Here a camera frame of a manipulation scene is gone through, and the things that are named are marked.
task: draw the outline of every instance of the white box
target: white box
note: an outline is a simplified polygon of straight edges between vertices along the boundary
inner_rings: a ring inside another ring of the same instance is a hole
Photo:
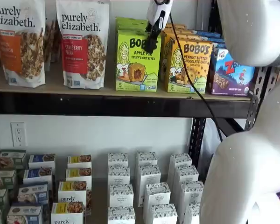
[[[153,205],[145,224],[175,224],[177,213],[173,204]]]
[[[73,168],[66,170],[66,181],[86,181],[87,190],[92,189],[92,169],[91,168]]]
[[[181,165],[192,165],[192,159],[189,154],[180,153],[170,156],[167,183],[171,190],[173,190],[175,168]]]
[[[178,207],[179,194],[181,192],[181,184],[187,181],[198,181],[198,171],[195,166],[182,165],[175,168],[173,191],[171,202]]]
[[[133,207],[108,208],[108,224],[135,224],[135,220]]]
[[[84,220],[82,202],[53,203],[52,224],[82,224]]]
[[[202,181],[184,182],[181,187],[180,199],[178,203],[178,219],[179,223],[183,224],[186,206],[191,203],[200,203],[203,192]]]
[[[143,220],[148,222],[147,214],[152,205],[169,204],[170,189],[167,183],[153,183],[145,187]]]
[[[160,181],[161,172],[158,165],[139,166],[136,185],[136,203],[138,207],[144,206],[145,186],[160,183]]]
[[[110,185],[108,207],[132,207],[134,199],[131,184]]]
[[[67,169],[91,168],[91,155],[79,155],[67,157]]]
[[[55,154],[43,154],[43,155],[30,155],[29,169],[37,168],[52,168],[53,175],[55,174]]]
[[[188,204],[184,220],[185,224],[199,224],[199,208],[200,203]]]
[[[121,165],[128,167],[127,153],[109,153],[108,154],[108,167]]]

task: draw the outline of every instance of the product packaging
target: product packaging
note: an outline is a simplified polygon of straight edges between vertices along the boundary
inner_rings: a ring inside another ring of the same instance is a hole
[[[91,168],[91,155],[68,156],[67,169]]]
[[[82,202],[53,203],[52,224],[82,224],[84,220]]]
[[[248,96],[254,67],[236,62],[227,49],[214,48],[211,56],[209,90],[213,95]]]
[[[161,172],[158,165],[139,166],[136,184],[136,203],[144,206],[145,187],[147,184],[160,183]]]
[[[64,85],[70,88],[102,88],[109,4],[90,0],[56,0],[56,5],[62,34]]]
[[[134,199],[131,184],[110,185],[108,207],[132,207]]]
[[[181,184],[183,182],[198,181],[199,173],[195,166],[182,165],[175,168],[174,184],[171,202],[178,209],[178,200],[180,197]]]
[[[108,154],[108,167],[121,165],[128,167],[127,153],[109,153]]]
[[[145,187],[143,220],[148,223],[148,214],[153,205],[169,204],[170,189],[167,183],[148,184]]]
[[[109,207],[108,224],[135,224],[136,215],[133,207]]]
[[[2,150],[0,152],[0,169],[25,169],[26,150]]]
[[[173,180],[175,175],[175,168],[181,165],[192,165],[192,159],[187,153],[174,154],[170,156],[169,170],[167,183],[171,190],[173,190]]]
[[[186,206],[191,203],[200,203],[203,191],[202,181],[184,182],[180,193],[177,214],[179,223],[184,223]]]
[[[10,85],[45,84],[45,21],[44,0],[0,0],[0,56]]]
[[[153,205],[148,214],[148,222],[146,224],[161,224],[177,221],[177,213],[173,204]]]

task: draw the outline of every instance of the cranberry pecan granola bag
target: cranberry pecan granola bag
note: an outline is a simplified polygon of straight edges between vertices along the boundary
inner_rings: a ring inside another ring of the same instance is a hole
[[[91,0],[56,0],[62,34],[64,85],[99,89],[104,86],[109,4]]]
[[[10,85],[45,84],[44,0],[0,0],[0,57]]]

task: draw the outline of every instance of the cardboard box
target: cardboard box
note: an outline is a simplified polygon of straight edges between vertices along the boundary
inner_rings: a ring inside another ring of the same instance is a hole
[[[131,184],[110,185],[108,207],[132,207],[134,191]]]
[[[174,154],[170,156],[169,170],[167,183],[171,190],[173,190],[173,180],[175,175],[175,168],[181,165],[192,165],[192,159],[187,153]]]
[[[203,187],[204,185],[202,181],[184,182],[182,184],[182,190],[180,193],[180,199],[177,209],[180,224],[184,223],[187,205],[191,203],[200,203]]]
[[[181,184],[188,181],[198,181],[198,171],[195,166],[182,165],[175,168],[174,184],[171,201],[178,209],[178,200],[181,192]]]
[[[87,190],[92,189],[92,169],[74,168],[66,170],[66,181],[86,181]]]
[[[165,89],[167,92],[195,93],[186,75],[187,69],[193,85],[204,94],[213,45],[211,42],[184,38],[179,38],[179,42],[187,68],[183,66],[177,41],[171,39],[165,46],[168,48]]]
[[[0,170],[0,188],[12,189],[16,183],[15,170]]]
[[[145,187],[143,220],[148,223],[148,214],[153,205],[169,204],[170,189],[167,183],[153,183]]]
[[[161,172],[158,165],[139,166],[136,185],[136,203],[138,207],[144,206],[145,186],[160,183],[160,180]]]
[[[109,153],[108,154],[108,167],[121,165],[128,167],[127,153]]]
[[[133,207],[109,207],[108,224],[135,224],[136,215]]]
[[[82,202],[53,203],[52,224],[82,224],[84,220]]]
[[[146,224],[175,224],[177,213],[173,204],[153,205]]]
[[[91,155],[68,156],[67,169],[91,168]]]
[[[26,150],[2,150],[0,152],[0,169],[25,169]]]
[[[142,49],[147,35],[144,30],[117,31],[116,91],[156,92],[161,37],[154,52],[149,54]]]
[[[13,204],[7,214],[7,223],[42,224],[42,206]]]

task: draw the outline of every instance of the snack box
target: snack box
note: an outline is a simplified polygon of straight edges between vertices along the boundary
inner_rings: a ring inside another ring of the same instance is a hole
[[[82,224],[84,220],[82,202],[53,203],[52,224]]]
[[[7,214],[7,223],[42,224],[42,206],[13,204]]]
[[[151,206],[159,204],[169,204],[170,189],[167,183],[154,183],[148,184],[145,187],[143,220],[144,223],[148,222],[148,214]]]
[[[0,152],[0,169],[25,169],[26,150],[2,150]]]
[[[180,193],[179,203],[178,203],[178,219],[179,223],[184,223],[184,218],[186,214],[186,206],[191,203],[200,203],[203,191],[202,181],[191,181],[184,182],[182,184],[182,190]]]
[[[37,168],[52,168],[53,175],[55,174],[55,154],[42,154],[42,155],[30,155],[29,169]]]
[[[145,31],[118,30],[117,36],[116,91],[156,92],[161,37],[150,54],[142,49],[148,37]]]
[[[173,180],[175,175],[175,168],[181,165],[192,165],[192,159],[187,153],[174,154],[170,156],[170,163],[168,169],[167,183],[171,190],[173,190]]]
[[[136,215],[131,207],[109,207],[108,224],[135,224]]]
[[[201,93],[205,93],[207,75],[210,67],[211,42],[179,39],[189,77]],[[177,41],[171,39],[168,46],[165,88],[167,92],[194,93],[194,88],[187,77],[183,66],[182,55]]]
[[[214,48],[208,80],[209,91],[213,95],[248,96],[254,71],[254,67],[233,60],[227,49]]]
[[[91,168],[73,168],[66,170],[66,181],[86,181],[87,190],[92,188],[92,169]]]
[[[0,188],[12,189],[16,185],[15,170],[0,170]]]
[[[91,155],[79,155],[67,157],[67,169],[91,168]]]
[[[133,206],[134,192],[131,184],[110,185],[108,207]]]
[[[108,154],[108,167],[121,165],[128,167],[127,153],[109,153]]]

